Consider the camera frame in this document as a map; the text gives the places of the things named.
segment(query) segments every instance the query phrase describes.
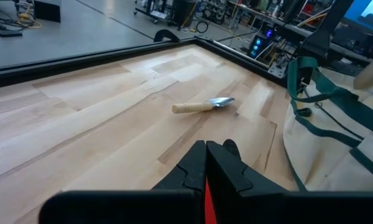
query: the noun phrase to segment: white bag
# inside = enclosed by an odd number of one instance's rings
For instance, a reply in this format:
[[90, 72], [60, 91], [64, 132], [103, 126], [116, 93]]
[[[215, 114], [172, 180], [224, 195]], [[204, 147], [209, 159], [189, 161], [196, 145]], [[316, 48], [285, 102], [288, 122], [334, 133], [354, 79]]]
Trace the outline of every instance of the white bag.
[[[311, 81], [297, 90], [307, 70]], [[323, 75], [313, 58], [289, 64], [283, 140], [300, 190], [373, 190], [373, 88], [354, 90], [353, 80]]]

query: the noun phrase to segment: blue light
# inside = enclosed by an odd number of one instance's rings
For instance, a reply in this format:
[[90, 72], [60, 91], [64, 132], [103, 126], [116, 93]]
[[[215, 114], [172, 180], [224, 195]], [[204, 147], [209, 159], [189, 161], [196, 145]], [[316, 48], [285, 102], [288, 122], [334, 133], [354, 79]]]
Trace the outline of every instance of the blue light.
[[271, 35], [272, 35], [272, 30], [268, 30], [268, 32], [267, 32], [267, 37], [271, 37]]

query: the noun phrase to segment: green handle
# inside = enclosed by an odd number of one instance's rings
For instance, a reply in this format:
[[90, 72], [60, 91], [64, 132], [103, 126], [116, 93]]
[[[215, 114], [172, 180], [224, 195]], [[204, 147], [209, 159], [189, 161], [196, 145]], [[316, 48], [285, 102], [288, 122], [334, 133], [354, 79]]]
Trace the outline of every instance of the green handle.
[[[312, 77], [311, 79], [315, 81], [317, 85], [327, 85], [330, 84], [332, 89], [327, 92], [323, 92], [322, 94], [306, 97], [306, 98], [299, 98], [298, 97], [298, 87], [297, 87], [297, 78], [300, 69], [302, 68], [312, 68]], [[353, 96], [355, 94], [351, 93], [350, 91], [340, 88], [334, 85], [330, 80], [328, 80], [325, 76], [323, 76], [318, 70], [318, 63], [315, 58], [312, 57], [298, 57], [297, 59], [291, 61], [288, 65], [288, 79], [287, 79], [287, 90], [290, 94], [291, 98], [303, 102], [303, 103], [315, 103], [323, 100], [328, 100], [334, 97], [341, 97], [341, 96]]]

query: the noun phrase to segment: computer monitor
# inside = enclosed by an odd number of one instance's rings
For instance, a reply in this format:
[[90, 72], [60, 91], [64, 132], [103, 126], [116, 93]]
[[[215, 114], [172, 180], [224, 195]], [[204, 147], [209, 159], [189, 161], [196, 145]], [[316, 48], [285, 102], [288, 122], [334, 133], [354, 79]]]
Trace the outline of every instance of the computer monitor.
[[373, 35], [373, 0], [355, 0], [342, 22]]

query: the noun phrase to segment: workbench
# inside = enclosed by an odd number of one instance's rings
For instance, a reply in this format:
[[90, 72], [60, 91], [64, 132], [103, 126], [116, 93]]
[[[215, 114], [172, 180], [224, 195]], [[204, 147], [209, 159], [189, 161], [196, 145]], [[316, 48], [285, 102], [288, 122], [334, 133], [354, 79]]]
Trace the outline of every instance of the workbench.
[[[286, 28], [288, 31], [293, 32], [295, 34], [298, 34], [298, 35], [302, 36], [303, 38], [307, 38], [312, 34], [311, 31], [308, 31], [306, 29], [302, 29], [300, 27], [293, 26], [293, 25], [290, 25], [290, 24], [285, 24], [282, 20], [280, 20], [278, 18], [272, 17], [271, 15], [268, 15], [268, 14], [265, 14], [265, 13], [262, 13], [262, 12], [258, 12], [254, 9], [251, 9], [251, 8], [247, 7], [244, 4], [237, 4], [237, 3], [232, 2], [232, 1], [229, 1], [229, 3], [232, 3], [233, 5], [237, 6], [238, 11], [239, 10], [246, 10], [248, 12], [251, 12], [255, 16], [252, 24], [254, 24], [256, 19], [260, 19], [263, 22], [268, 22], [270, 24], [276, 24], [276, 25], [282, 26], [282, 27], [284, 26], [284, 28]], [[357, 53], [355, 53], [351, 50], [345, 49], [344, 47], [341, 47], [340, 45], [334, 44], [332, 42], [330, 43], [329, 48], [331, 50], [341, 54], [341, 55], [345, 55], [346, 57], [349, 57], [349, 58], [355, 59], [355, 60], [359, 60], [359, 61], [362, 61], [364, 63], [371, 63], [373, 61], [373, 59], [370, 59], [370, 58], [367, 58], [367, 57], [362, 56], [360, 54], [357, 54]]]
[[[233, 104], [172, 114], [219, 96]], [[197, 45], [0, 88], [0, 223], [37, 223], [67, 190], [150, 189], [197, 140], [297, 190], [283, 148], [286, 90]]]

